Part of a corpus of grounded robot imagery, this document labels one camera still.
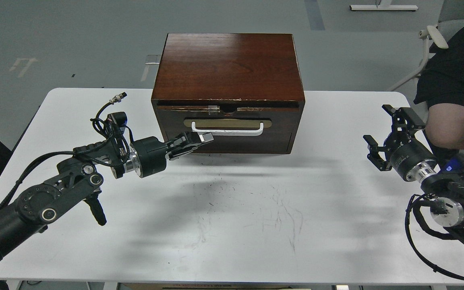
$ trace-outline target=wooden box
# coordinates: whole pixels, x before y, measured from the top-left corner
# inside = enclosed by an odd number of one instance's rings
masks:
[[[165,140],[213,133],[199,153],[291,153],[305,103],[293,36],[170,33],[151,103]]]

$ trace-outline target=drawer front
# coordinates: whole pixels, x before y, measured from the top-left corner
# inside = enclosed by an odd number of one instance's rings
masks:
[[[201,147],[199,153],[290,153],[302,108],[237,108],[230,116],[204,106],[154,107],[164,139],[191,131],[191,123],[201,130],[258,130],[258,136],[218,136]]]

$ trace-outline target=black shirt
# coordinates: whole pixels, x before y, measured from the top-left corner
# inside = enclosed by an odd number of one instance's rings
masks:
[[[464,94],[464,27],[448,42],[449,48],[433,44],[429,50],[436,53],[422,72],[414,103],[448,93]]]

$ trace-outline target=chair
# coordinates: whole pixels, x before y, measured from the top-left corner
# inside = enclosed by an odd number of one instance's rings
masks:
[[[420,73],[431,57],[429,48],[432,42],[435,43],[438,48],[446,49],[449,47],[447,41],[463,27],[464,0],[445,0],[438,18],[438,24],[427,26],[427,29],[420,31],[418,35],[418,37],[423,40],[423,58],[420,61],[420,65],[416,70],[388,88],[388,91],[394,91],[411,79],[420,77]]]

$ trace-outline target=white armrest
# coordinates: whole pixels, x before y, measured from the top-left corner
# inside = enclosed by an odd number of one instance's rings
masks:
[[[449,48],[449,45],[445,41],[445,38],[443,37],[443,35],[441,35],[440,31],[438,31],[438,28],[436,28],[436,26],[428,25],[427,26],[427,32],[429,33],[429,35],[433,39],[436,46],[438,46],[439,48],[442,48],[444,50]]]

